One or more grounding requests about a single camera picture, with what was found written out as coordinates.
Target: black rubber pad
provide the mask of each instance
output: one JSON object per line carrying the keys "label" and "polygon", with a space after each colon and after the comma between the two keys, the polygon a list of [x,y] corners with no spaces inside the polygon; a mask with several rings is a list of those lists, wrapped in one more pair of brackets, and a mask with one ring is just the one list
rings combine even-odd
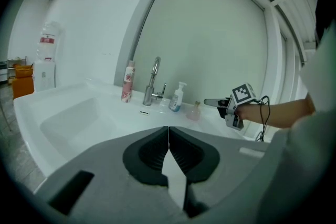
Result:
{"label": "black rubber pad", "polygon": [[48,203],[57,211],[68,215],[78,198],[93,179],[94,174],[87,171],[78,172]]}
{"label": "black rubber pad", "polygon": [[217,149],[175,127],[169,127],[169,149],[189,183],[206,181],[216,169]]}
{"label": "black rubber pad", "polygon": [[122,155],[128,172],[139,182],[148,185],[168,186],[168,179],[161,174],[168,151],[167,126],[129,145]]}

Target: faucet handle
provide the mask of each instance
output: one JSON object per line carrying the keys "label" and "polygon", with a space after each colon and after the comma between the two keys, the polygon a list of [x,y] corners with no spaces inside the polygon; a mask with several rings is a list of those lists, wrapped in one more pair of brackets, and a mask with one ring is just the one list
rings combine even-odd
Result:
{"label": "faucet handle", "polygon": [[164,91],[166,89],[166,86],[167,86],[167,83],[164,84],[163,86],[163,89],[162,89],[162,92],[156,92],[156,93],[152,93],[152,98],[155,98],[155,99],[162,99],[163,98],[163,94],[164,94]]}
{"label": "faucet handle", "polygon": [[166,89],[166,86],[167,86],[167,83],[165,83],[164,86],[163,86],[163,89],[162,89],[162,92],[161,92],[161,95],[162,95],[162,96],[163,96],[163,94],[164,94],[164,91],[165,91],[165,89]]}

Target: black cable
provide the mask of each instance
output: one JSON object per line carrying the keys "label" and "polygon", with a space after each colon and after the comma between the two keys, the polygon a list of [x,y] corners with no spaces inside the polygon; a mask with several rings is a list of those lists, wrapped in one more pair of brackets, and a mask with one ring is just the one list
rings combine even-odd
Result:
{"label": "black cable", "polygon": [[[270,103],[269,103],[269,97],[267,95],[265,95],[264,97],[262,97],[259,101],[256,101],[257,104],[260,105],[260,116],[261,116],[261,122],[262,122],[262,131],[259,132],[259,134],[257,135],[256,137],[256,141],[260,141],[260,142],[263,142],[264,141],[264,135],[265,135],[265,130],[266,130],[266,125],[267,125],[267,122],[268,122],[268,119],[269,119],[269,116],[271,115],[271,109],[270,109]],[[267,116],[267,119],[266,119],[266,122],[264,123],[264,117],[262,116],[262,109],[261,107],[263,105],[267,104],[268,105],[268,116]]]}

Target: small glass bottle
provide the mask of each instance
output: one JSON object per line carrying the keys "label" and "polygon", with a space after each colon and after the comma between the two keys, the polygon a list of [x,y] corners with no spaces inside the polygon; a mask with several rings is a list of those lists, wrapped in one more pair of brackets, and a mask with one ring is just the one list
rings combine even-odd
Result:
{"label": "small glass bottle", "polygon": [[196,101],[195,105],[187,112],[186,117],[193,121],[198,121],[200,119],[201,111],[199,109],[200,102]]}

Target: soap dispenser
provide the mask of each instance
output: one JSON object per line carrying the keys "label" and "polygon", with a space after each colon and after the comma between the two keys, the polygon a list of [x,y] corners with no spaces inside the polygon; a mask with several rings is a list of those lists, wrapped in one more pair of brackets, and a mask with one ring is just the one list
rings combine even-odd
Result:
{"label": "soap dispenser", "polygon": [[187,86],[184,82],[179,82],[178,89],[175,91],[175,94],[172,98],[172,100],[169,103],[169,108],[173,112],[177,112],[180,110],[181,104],[182,104],[182,98],[183,98],[183,87]]}

